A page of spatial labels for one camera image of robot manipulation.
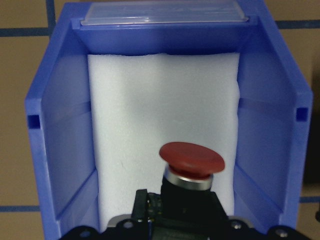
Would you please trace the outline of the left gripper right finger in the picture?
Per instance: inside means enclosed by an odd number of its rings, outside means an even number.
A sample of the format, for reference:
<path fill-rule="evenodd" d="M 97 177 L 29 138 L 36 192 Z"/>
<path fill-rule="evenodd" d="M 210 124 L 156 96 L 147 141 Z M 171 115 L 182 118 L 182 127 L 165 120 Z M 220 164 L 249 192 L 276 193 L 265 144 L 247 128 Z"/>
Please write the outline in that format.
<path fill-rule="evenodd" d="M 228 220 L 228 216 L 217 196 L 217 194 L 214 191 L 211 191 L 209 194 L 209 205 L 210 205 L 210 211 L 212 218 L 215 220 Z"/>

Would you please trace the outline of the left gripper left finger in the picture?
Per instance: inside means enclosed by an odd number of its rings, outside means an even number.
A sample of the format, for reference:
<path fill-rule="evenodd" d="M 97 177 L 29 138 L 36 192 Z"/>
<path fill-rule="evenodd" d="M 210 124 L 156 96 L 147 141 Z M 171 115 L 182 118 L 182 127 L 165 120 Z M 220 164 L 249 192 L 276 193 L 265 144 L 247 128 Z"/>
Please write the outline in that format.
<path fill-rule="evenodd" d="M 139 189 L 135 193 L 135 199 L 131 218 L 138 223 L 146 223 L 149 219 L 149 195 L 147 189 Z"/>

